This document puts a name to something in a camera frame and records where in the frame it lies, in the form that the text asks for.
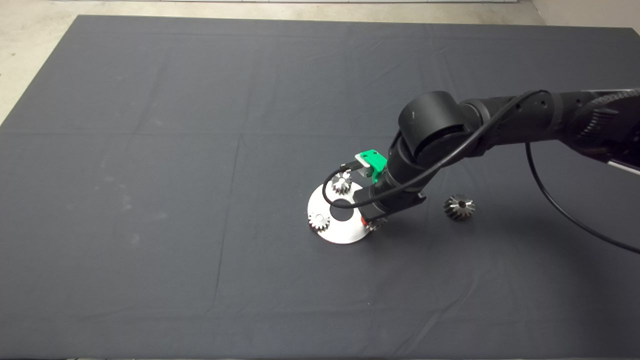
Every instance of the black cable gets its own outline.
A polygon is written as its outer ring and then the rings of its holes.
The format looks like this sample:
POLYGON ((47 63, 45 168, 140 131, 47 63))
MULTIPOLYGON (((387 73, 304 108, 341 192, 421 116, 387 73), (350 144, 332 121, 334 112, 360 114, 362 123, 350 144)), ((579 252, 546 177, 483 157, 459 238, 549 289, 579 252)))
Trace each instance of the black cable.
POLYGON ((564 217, 566 217, 567 219, 569 219, 569 221, 573 222, 575 225, 577 225, 578 227, 580 227, 582 230, 585 230, 587 233, 592 234, 593 236, 597 237, 600 240, 606 241, 607 243, 610 243, 611 245, 617 246, 621 249, 625 249, 631 252, 635 252, 636 254, 640 254, 640 249, 637 247, 633 247, 631 245, 627 245, 625 243, 621 243, 618 240, 614 240, 604 234, 599 233, 598 231, 588 227, 587 225, 583 224, 582 222, 580 222, 579 220, 577 220, 576 218, 574 218, 573 216, 571 216, 571 214, 567 213, 562 206, 560 206, 555 200, 554 198, 551 196, 551 194, 549 194, 549 192, 547 191, 547 188, 545 188, 545 185, 542 184, 542 180, 540 180, 540 176, 538 176, 538 171, 536 170, 536 165, 533 163, 533 156, 531 155, 531 143, 525 143, 524 144, 525 149, 527 151, 527 161, 529 162, 529 168, 531 169, 531 174, 533 175, 533 178, 536 180, 536 184, 538 184, 538 188, 540 189, 540 191, 542 192, 542 194, 547 198, 547 200, 551 203, 551 205, 553 205, 553 207, 560 211, 560 214, 562 214, 564 217))
POLYGON ((335 208, 339 208, 339 209, 355 209, 355 208, 359 208, 360 206, 365 206, 365 205, 368 205, 368 204, 372 204, 372 203, 374 203, 376 201, 380 201, 380 200, 386 199, 388 197, 391 197, 393 195, 396 195, 398 193, 401 193, 405 189, 409 188, 411 185, 413 185, 415 183, 418 183, 421 180, 426 179, 427 177, 431 176, 433 173, 435 173, 436 171, 440 170, 446 163, 451 161, 451 159, 455 158, 461 152, 467 150, 480 136, 483 136, 487 131, 489 131, 492 128, 493 125, 498 123, 498 121, 502 120, 502 117, 504 116, 504 114, 506 114, 509 110, 513 109, 518 103, 524 101, 525 99, 528 99, 530 96, 539 94, 541 92, 547 92, 548 93, 548 91, 546 91, 546 90, 529 90, 528 92, 526 92, 526 93, 524 93, 522 95, 514 97, 506 105, 504 105, 500 110, 498 110, 498 112, 496 112, 489 120, 487 120, 487 122, 482 124, 482 126, 480 126, 478 128, 478 130, 475 131, 475 133, 471 134, 471 136, 469 136, 455 150, 450 152, 447 156, 442 158, 442 160, 438 161, 438 163, 436 163, 435 165, 433 165, 429 169, 425 170, 420 175, 414 177, 413 179, 407 181, 404 184, 399 185, 398 187, 395 187, 395 188, 393 188, 393 189, 391 189, 389 191, 385 191, 385 192, 383 192, 381 194, 372 196, 372 197, 370 197, 369 199, 367 199, 365 201, 354 202, 353 204, 339 204, 339 203, 336 204, 334 201, 331 201, 329 199, 329 197, 327 196, 326 187, 327 187, 327 185, 329 184, 329 182, 331 181, 332 177, 335 174, 338 174, 339 172, 347 170, 344 167, 340 167, 338 170, 332 172, 331 175, 329 175, 326 178, 326 180, 324 180, 323 187, 322 187, 322 196, 324 197, 324 200, 329 203, 329 205, 331 205, 331 206, 333 206, 335 208))

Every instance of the white disc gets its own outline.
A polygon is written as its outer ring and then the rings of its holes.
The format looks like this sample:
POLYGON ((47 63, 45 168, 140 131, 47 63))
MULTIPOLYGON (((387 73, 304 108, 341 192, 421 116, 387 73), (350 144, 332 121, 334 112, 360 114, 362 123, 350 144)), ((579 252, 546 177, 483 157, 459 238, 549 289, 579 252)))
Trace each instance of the white disc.
MULTIPOLYGON (((331 183, 329 183, 326 188, 326 195, 331 201, 344 199, 353 204, 353 193, 359 189, 362 189, 362 186, 352 183, 349 191, 340 195, 335 193, 331 188, 331 183)), ((317 232, 318 235, 322 236, 322 238, 328 242, 350 244, 362 239, 369 233, 369 229, 362 224, 362 216, 360 215, 360 210, 357 208, 353 209, 353 215, 346 221, 339 221, 331 216, 331 206, 322 196, 322 185, 318 186, 309 198, 307 216, 312 213, 320 213, 330 217, 329 226, 325 230, 317 232)))

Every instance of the silver gear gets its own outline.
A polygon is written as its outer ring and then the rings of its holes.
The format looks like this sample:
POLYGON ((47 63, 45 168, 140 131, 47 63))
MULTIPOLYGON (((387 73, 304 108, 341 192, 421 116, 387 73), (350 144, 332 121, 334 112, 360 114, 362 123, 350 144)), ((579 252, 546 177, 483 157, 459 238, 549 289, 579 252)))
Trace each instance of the silver gear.
POLYGON ((367 229, 369 231, 378 230, 382 225, 387 223, 387 218, 379 218, 377 220, 373 220, 372 222, 367 223, 367 229))
POLYGON ((331 189, 340 195, 348 193, 351 189, 351 182, 350 170, 339 172, 331 178, 331 189))
POLYGON ((322 231, 329 227, 329 219, 327 214, 311 213, 308 216, 309 226, 315 231, 322 231))
POLYGON ((456 194, 444 203, 444 212, 453 220, 466 220, 474 214, 476 204, 462 194, 456 194))

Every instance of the green 3d-printed part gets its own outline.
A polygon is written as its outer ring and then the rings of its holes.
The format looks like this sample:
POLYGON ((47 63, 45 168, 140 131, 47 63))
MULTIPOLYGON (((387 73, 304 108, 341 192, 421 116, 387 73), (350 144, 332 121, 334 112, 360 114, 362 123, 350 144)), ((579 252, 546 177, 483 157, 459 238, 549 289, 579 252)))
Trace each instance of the green 3d-printed part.
POLYGON ((360 157, 371 165, 371 168, 373 168, 371 180, 374 183, 377 183, 380 178, 380 174, 382 174, 382 170, 387 166, 387 158, 373 149, 361 152, 360 157))

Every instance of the metal gear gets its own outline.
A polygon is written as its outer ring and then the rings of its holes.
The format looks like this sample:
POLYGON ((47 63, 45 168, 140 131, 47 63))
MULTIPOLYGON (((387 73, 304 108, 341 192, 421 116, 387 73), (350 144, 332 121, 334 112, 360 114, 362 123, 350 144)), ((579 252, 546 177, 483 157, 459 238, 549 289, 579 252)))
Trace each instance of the metal gear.
POLYGON ((444 203, 444 212, 453 220, 466 220, 474 214, 476 204, 462 194, 456 194, 444 203))
POLYGON ((340 195, 348 193, 351 189, 351 171, 347 170, 335 174, 331 179, 331 189, 340 195))
POLYGON ((329 220, 331 219, 327 214, 311 213, 308 216, 309 226, 315 231, 322 231, 329 227, 329 220))
POLYGON ((367 229, 369 231, 378 230, 382 225, 387 223, 387 218, 379 218, 377 220, 373 220, 372 222, 367 223, 367 229))

